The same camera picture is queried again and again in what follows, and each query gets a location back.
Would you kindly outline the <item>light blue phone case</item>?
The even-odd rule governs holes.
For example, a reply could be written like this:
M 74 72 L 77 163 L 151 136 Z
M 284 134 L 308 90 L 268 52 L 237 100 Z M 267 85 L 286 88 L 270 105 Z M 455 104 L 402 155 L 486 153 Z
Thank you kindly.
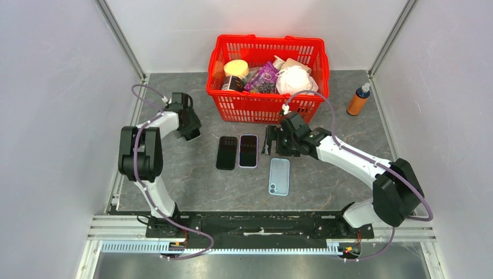
M 270 195 L 287 196 L 290 187 L 290 161 L 272 158 L 270 161 L 268 193 Z

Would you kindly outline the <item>small black smartphone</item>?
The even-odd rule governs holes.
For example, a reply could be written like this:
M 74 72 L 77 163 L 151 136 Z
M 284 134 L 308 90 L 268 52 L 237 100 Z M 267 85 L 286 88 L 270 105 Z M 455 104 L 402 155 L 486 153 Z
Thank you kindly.
M 201 136 L 201 132 L 199 129 L 194 129 L 194 130 L 189 131 L 183 135 L 183 137 L 185 138 L 185 140 L 187 142 L 195 140 L 195 139 L 199 138 L 200 136 Z

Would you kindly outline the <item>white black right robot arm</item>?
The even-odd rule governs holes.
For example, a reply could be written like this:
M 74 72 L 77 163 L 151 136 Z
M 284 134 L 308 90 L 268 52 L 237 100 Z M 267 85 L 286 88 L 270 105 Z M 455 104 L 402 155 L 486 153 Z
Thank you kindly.
M 424 193 L 410 163 L 392 162 L 365 153 L 342 142 L 331 131 L 310 128 L 299 113 L 289 112 L 279 125 L 266 127 L 263 154 L 310 156 L 337 166 L 358 178 L 372 190 L 372 197 L 342 209 L 335 222 L 337 233 L 349 238 L 360 227 L 382 221 L 399 227 L 422 203 Z

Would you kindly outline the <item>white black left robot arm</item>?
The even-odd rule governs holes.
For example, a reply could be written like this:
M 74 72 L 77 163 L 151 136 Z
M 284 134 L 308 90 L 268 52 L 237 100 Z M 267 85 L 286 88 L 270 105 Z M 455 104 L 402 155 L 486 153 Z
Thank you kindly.
M 185 141 L 200 137 L 202 127 L 194 111 L 193 98 L 182 92 L 172 93 L 164 109 L 152 119 L 120 131 L 119 173 L 132 181 L 145 197 L 153 217 L 163 218 L 160 230 L 168 237 L 181 233 L 183 223 L 174 217 L 177 205 L 163 181 L 162 139 L 175 134 Z

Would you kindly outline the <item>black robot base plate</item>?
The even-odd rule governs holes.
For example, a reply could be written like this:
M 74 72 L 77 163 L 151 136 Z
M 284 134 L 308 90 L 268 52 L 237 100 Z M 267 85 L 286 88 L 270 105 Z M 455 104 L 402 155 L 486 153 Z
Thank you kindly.
M 352 228 L 339 211 L 179 212 L 148 220 L 147 238 L 184 238 L 187 248 L 214 249 L 324 248 L 328 239 L 373 239 L 371 224 Z

